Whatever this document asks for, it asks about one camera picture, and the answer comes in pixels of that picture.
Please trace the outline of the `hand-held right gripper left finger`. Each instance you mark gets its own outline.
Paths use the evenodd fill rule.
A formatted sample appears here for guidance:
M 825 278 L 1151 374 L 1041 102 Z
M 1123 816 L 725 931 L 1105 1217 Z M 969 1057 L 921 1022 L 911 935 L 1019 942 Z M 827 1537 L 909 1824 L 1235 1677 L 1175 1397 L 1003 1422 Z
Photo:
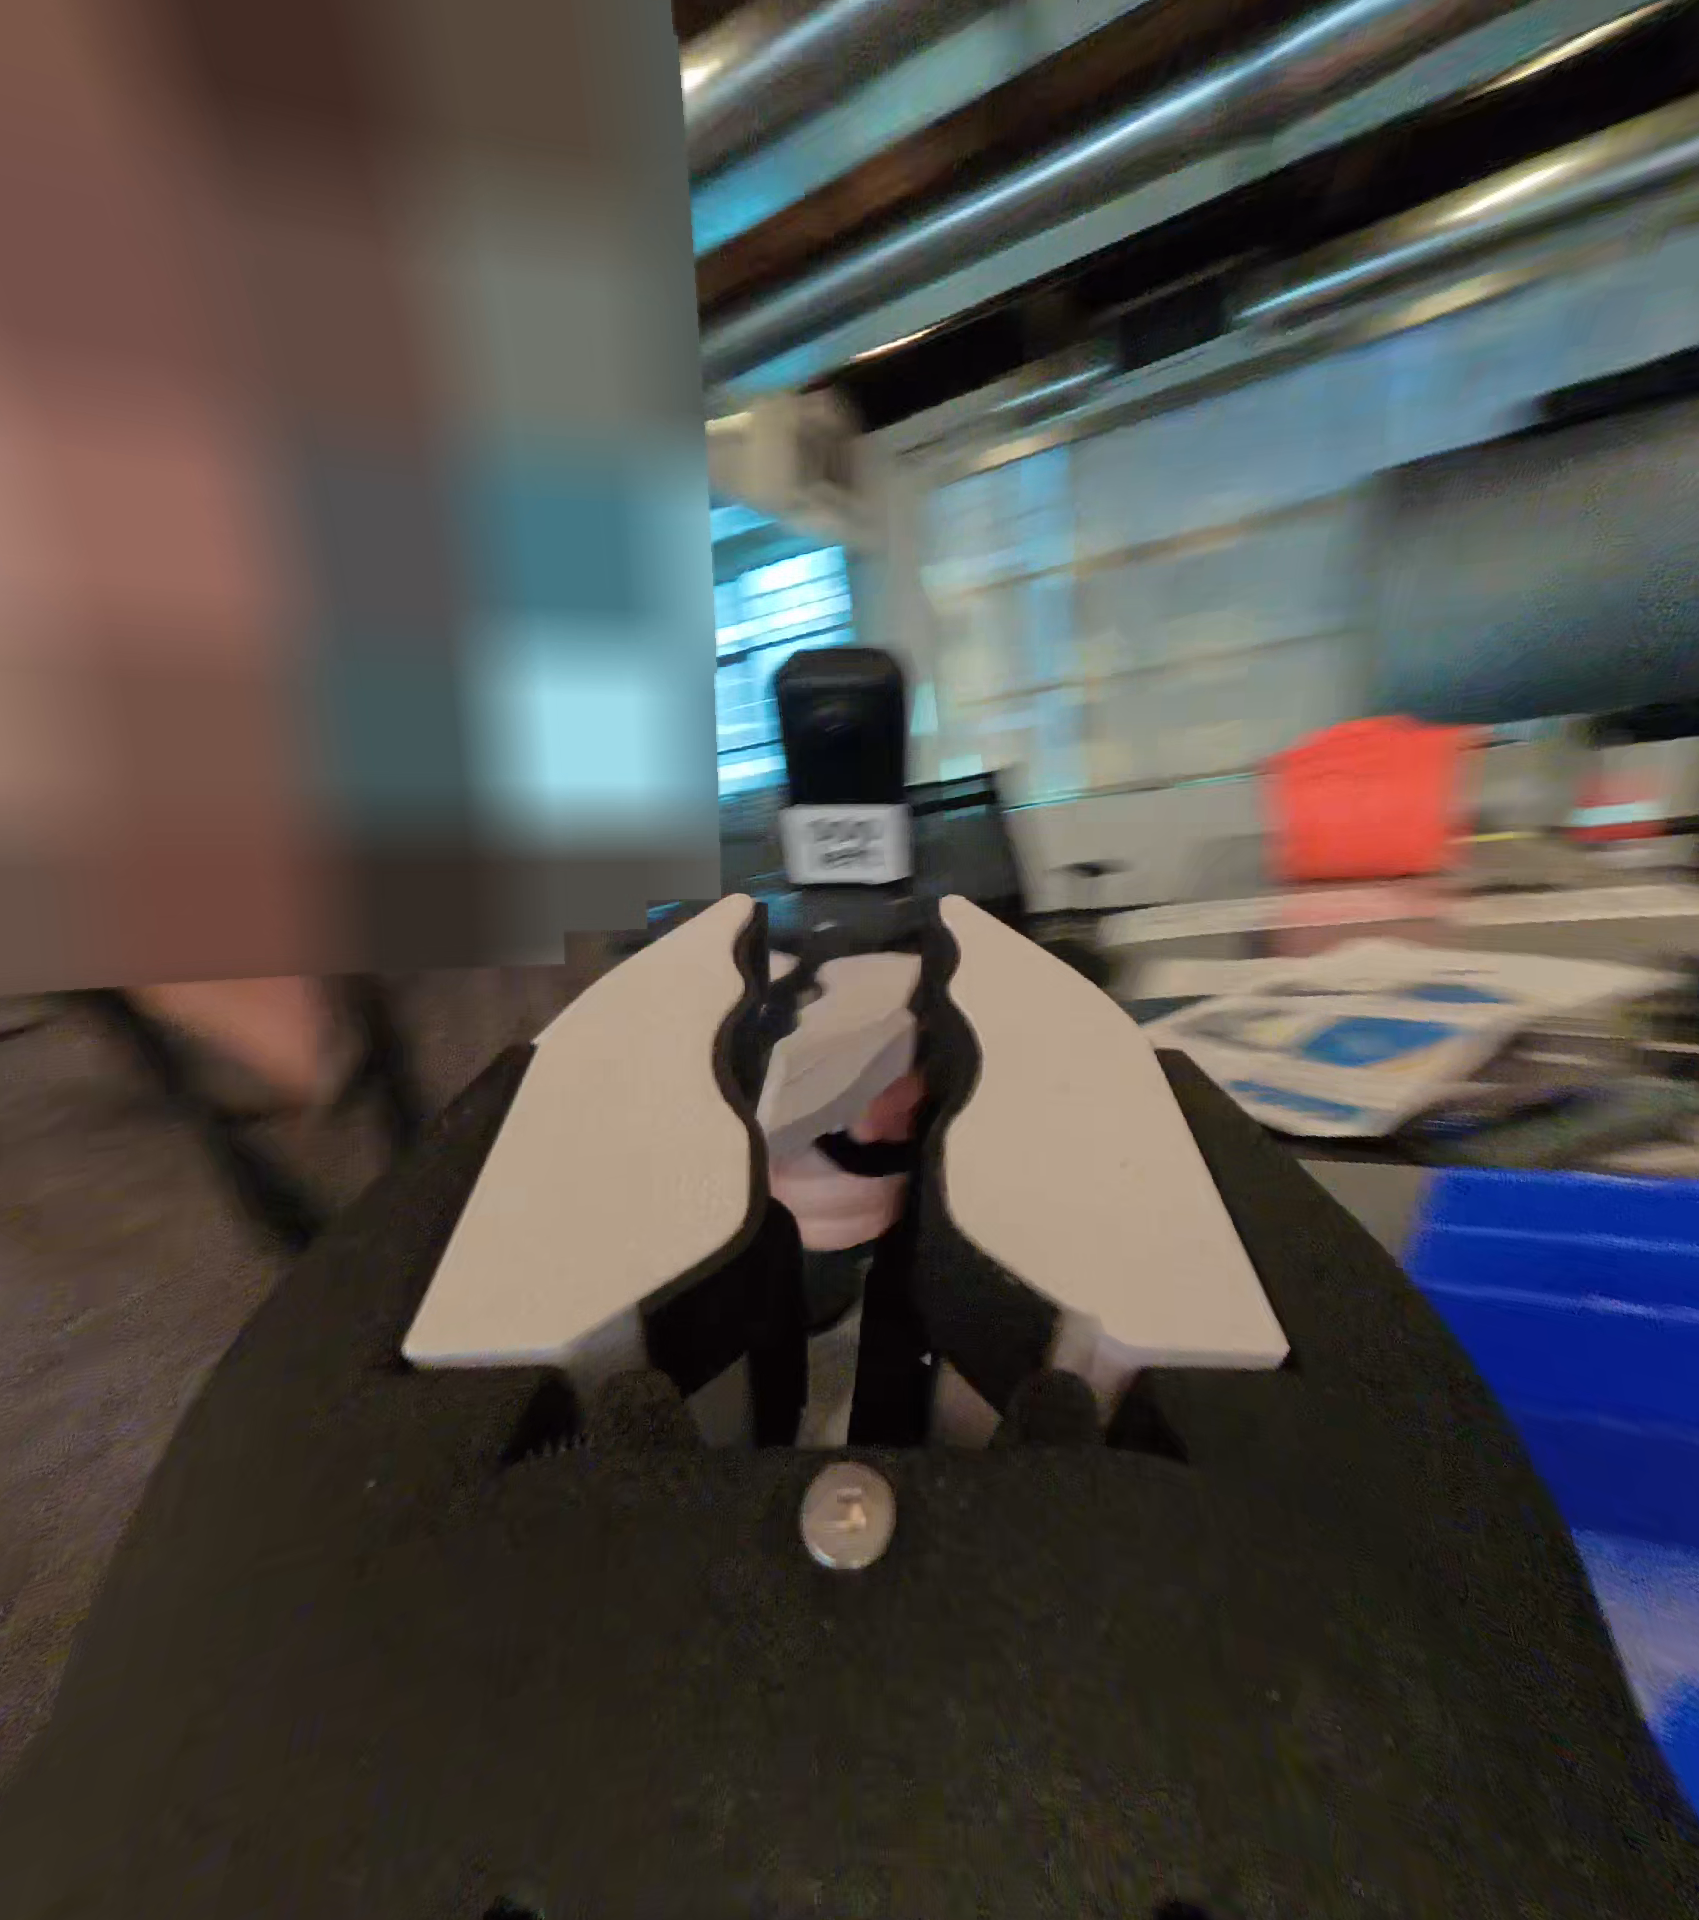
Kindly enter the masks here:
M 613 1375 L 643 1305 L 739 1247 L 753 1119 L 717 1044 L 761 977 L 757 931 L 757 905 L 723 896 L 547 1025 L 403 1336 L 409 1367 Z

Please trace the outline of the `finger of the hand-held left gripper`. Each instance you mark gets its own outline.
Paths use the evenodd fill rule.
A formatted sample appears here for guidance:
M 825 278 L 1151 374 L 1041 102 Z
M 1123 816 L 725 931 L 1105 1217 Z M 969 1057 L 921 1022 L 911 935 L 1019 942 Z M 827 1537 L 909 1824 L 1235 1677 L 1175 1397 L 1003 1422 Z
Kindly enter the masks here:
M 917 956 L 841 956 L 823 963 L 805 1001 L 805 1053 L 813 1058 L 915 1057 Z
M 843 1134 L 913 1068 L 915 1020 L 859 1027 L 801 1022 L 769 1055 L 763 1085 L 765 1160 L 779 1165 Z

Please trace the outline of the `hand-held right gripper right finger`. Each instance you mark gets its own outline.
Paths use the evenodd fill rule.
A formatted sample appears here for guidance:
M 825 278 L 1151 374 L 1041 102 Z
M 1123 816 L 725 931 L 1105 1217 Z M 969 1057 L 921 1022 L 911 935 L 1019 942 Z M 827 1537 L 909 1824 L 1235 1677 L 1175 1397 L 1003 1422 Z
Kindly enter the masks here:
M 937 912 L 977 1055 L 941 1192 L 957 1247 L 1035 1307 L 1035 1356 L 1009 1375 L 1279 1368 L 1289 1340 L 1143 1029 L 983 908 Z

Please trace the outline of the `blue labelled plastic bin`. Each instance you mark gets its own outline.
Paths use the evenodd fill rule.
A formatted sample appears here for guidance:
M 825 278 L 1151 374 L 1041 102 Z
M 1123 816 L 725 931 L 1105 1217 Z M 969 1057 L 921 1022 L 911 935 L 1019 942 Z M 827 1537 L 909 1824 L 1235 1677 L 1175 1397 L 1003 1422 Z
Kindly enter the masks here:
M 1518 1429 L 1699 1813 L 1699 1181 L 1444 1172 L 1404 1267 Z

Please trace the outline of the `person's left hand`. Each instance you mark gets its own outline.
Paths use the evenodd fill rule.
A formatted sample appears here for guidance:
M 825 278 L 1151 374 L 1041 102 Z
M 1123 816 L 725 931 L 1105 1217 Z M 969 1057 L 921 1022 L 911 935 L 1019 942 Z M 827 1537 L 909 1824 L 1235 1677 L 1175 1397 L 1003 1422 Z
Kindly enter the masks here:
M 855 1250 L 903 1213 L 915 1168 L 923 1077 L 905 1073 L 847 1126 L 767 1163 L 771 1199 L 813 1254 Z

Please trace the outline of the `white blue printed sheets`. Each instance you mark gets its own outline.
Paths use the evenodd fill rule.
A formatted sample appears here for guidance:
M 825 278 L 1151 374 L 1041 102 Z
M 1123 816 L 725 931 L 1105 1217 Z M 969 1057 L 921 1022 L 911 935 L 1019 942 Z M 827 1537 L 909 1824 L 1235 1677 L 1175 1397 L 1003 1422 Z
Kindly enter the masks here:
M 1382 1141 L 1524 1035 L 1670 988 L 1636 964 L 1358 940 L 1143 1020 L 1255 1122 L 1295 1141 Z

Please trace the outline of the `orange plastic bin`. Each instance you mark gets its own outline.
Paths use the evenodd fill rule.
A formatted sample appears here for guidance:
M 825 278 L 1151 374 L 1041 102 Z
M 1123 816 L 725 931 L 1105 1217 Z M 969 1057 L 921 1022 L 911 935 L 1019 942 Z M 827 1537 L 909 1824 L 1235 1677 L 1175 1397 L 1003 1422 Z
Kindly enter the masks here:
M 1476 728 L 1370 717 L 1313 732 L 1259 774 L 1265 864 L 1279 884 L 1428 881 L 1466 835 Z

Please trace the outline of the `large black monitor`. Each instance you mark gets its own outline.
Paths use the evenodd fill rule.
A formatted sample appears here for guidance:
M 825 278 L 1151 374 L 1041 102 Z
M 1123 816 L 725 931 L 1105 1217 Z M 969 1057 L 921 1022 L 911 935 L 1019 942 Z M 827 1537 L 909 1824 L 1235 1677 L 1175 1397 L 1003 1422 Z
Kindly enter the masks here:
M 1699 394 L 1380 475 L 1364 693 L 1440 725 L 1699 703 Z

